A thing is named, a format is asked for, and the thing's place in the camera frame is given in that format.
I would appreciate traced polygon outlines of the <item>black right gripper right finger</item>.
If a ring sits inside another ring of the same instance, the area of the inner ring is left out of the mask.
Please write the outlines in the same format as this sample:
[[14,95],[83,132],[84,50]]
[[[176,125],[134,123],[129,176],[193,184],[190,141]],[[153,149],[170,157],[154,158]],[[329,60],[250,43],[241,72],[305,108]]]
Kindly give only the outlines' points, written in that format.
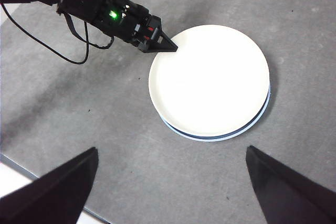
[[252,145],[246,165],[267,223],[335,223],[335,192]]

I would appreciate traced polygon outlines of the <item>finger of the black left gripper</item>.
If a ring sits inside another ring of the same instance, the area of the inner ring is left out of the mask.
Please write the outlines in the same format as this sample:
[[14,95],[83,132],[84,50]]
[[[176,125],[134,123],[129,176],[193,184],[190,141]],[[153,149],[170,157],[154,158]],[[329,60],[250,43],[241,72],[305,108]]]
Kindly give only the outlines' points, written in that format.
[[178,46],[160,28],[148,27],[139,37],[142,52],[176,52]]

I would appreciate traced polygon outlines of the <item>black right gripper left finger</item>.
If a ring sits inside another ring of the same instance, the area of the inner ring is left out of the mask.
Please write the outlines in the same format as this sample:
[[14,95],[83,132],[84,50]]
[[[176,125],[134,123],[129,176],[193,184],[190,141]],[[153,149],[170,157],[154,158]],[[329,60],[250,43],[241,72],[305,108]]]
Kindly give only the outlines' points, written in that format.
[[1,198],[1,223],[76,223],[99,164],[92,147]]

